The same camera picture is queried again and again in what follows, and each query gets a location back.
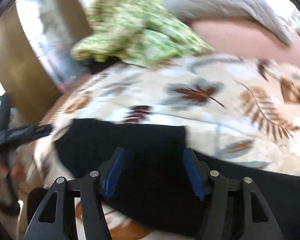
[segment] black strap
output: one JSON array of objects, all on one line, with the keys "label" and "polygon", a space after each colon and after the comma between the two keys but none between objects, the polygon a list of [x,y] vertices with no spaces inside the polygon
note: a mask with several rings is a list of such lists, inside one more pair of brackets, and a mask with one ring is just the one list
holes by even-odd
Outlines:
[{"label": "black strap", "polygon": [[0,201],[0,210],[8,216],[18,217],[20,214],[20,205],[18,202],[14,202],[12,205],[7,206]]}]

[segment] metal screw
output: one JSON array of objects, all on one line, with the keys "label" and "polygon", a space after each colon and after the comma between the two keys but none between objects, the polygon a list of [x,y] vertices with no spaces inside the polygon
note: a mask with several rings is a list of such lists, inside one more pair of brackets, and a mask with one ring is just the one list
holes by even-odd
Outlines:
[{"label": "metal screw", "polygon": [[246,182],[246,183],[251,183],[251,182],[252,182],[252,179],[249,178],[249,177],[245,177],[245,178],[244,178],[244,182]]},{"label": "metal screw", "polygon": [[90,172],[90,176],[91,177],[96,177],[96,176],[98,176],[99,175],[99,172],[97,172],[97,171],[92,171],[92,172]]},{"label": "metal screw", "polygon": [[217,172],[217,171],[210,171],[210,175],[212,177],[218,177],[219,176],[219,172]]},{"label": "metal screw", "polygon": [[57,183],[61,184],[65,181],[65,179],[63,177],[57,178]]}]

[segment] black cloth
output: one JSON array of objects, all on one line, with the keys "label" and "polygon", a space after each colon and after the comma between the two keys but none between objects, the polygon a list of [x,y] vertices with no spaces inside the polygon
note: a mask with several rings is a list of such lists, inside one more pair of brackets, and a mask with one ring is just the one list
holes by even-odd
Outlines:
[{"label": "black cloth", "polygon": [[[181,163],[185,138],[183,127],[75,119],[55,147],[63,165],[76,178],[97,170],[116,147],[123,147],[133,157],[127,161],[107,204],[153,228],[194,237],[207,204],[194,195]],[[251,177],[276,217],[284,239],[300,240],[300,177],[195,154],[227,178]]]},{"label": "black cloth", "polygon": [[[37,211],[41,201],[43,200],[44,196],[48,192],[45,188],[34,188],[28,195],[27,200],[27,221],[28,225],[34,213]],[[52,195],[51,201],[48,201],[44,212],[42,213],[41,219],[47,223],[53,223],[53,218],[56,216],[56,207],[55,203],[57,203],[57,196]]]}]

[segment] bed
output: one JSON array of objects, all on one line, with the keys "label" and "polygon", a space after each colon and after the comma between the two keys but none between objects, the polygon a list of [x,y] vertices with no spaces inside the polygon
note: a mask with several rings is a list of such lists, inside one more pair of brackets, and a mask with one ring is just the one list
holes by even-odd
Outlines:
[{"label": "bed", "polygon": [[[182,125],[187,146],[196,151],[300,176],[300,69],[291,64],[213,53],[174,58],[148,69],[117,63],[84,79],[43,120],[50,119],[55,132],[73,118]],[[139,108],[145,113],[133,116]],[[73,179],[58,160],[53,140],[54,134],[40,139],[34,154],[39,170],[49,171],[47,187],[59,176]],[[136,232],[135,221],[106,205],[104,211],[114,239],[119,228],[126,236]],[[83,237],[80,205],[76,214]],[[134,239],[184,238],[137,228],[140,235]]]}]

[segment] brown leaf print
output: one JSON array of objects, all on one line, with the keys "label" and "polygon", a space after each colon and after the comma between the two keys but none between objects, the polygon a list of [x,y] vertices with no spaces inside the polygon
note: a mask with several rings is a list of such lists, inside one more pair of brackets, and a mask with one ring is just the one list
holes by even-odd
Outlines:
[{"label": "brown leaf print", "polygon": [[125,121],[123,123],[136,124],[141,120],[145,120],[146,116],[151,114],[150,106],[133,106],[131,108],[131,112],[127,117],[125,117]]},{"label": "brown leaf print", "polygon": [[84,108],[91,101],[91,91],[86,91],[82,96],[77,98],[65,111],[66,114],[72,114],[76,110]]},{"label": "brown leaf print", "polygon": [[98,77],[97,79],[90,80],[89,82],[87,82],[86,84],[84,84],[81,88],[79,88],[78,90],[76,90],[76,92],[81,92],[81,91],[89,89],[90,87],[92,87],[95,84],[97,84],[99,81],[105,79],[107,76],[109,76],[109,73],[107,73],[107,72],[101,74],[100,77]]},{"label": "brown leaf print", "polygon": [[281,93],[285,103],[300,104],[300,87],[295,87],[293,82],[282,78],[280,81]]},{"label": "brown leaf print", "polygon": [[259,74],[269,82],[269,80],[266,77],[266,68],[269,68],[271,65],[270,61],[267,59],[261,59],[259,60],[257,67]]},{"label": "brown leaf print", "polygon": [[134,220],[128,224],[122,223],[109,230],[113,240],[140,240],[148,236],[152,230]]},{"label": "brown leaf print", "polygon": [[42,172],[43,178],[46,179],[49,174],[49,167],[43,167],[41,172]]},{"label": "brown leaf print", "polygon": [[279,137],[282,138],[282,134],[286,138],[289,135],[293,138],[290,131],[300,130],[299,126],[289,123],[280,115],[268,93],[261,87],[248,88],[240,82],[237,83],[246,88],[240,96],[243,101],[242,108],[245,115],[251,116],[251,124],[259,120],[258,130],[265,128],[267,135],[271,132],[275,142]]},{"label": "brown leaf print", "polygon": [[249,148],[251,148],[253,145],[253,141],[251,140],[247,140],[244,141],[243,143],[237,144],[235,146],[233,146],[232,148],[227,150],[227,153],[236,153],[236,152],[240,152],[243,150],[247,150]]},{"label": "brown leaf print", "polygon": [[177,64],[173,63],[171,59],[168,59],[164,62],[158,63],[157,64],[160,68],[170,68],[172,66],[177,66]]},{"label": "brown leaf print", "polygon": [[200,86],[196,85],[195,88],[195,90],[191,88],[176,88],[174,89],[174,91],[183,94],[182,98],[184,99],[198,101],[202,103],[206,102],[208,98],[210,98],[217,102],[219,105],[221,105],[223,108],[226,108],[219,101],[211,97],[217,90],[215,87],[211,86],[208,87],[206,90],[203,90]]},{"label": "brown leaf print", "polygon": [[81,202],[77,204],[74,210],[75,213],[75,218],[79,219],[82,222],[82,207],[81,207]]},{"label": "brown leaf print", "polygon": [[49,120],[48,124],[54,124],[58,117],[63,113],[64,109],[66,108],[65,105],[62,105],[58,111],[53,115],[53,117]]}]

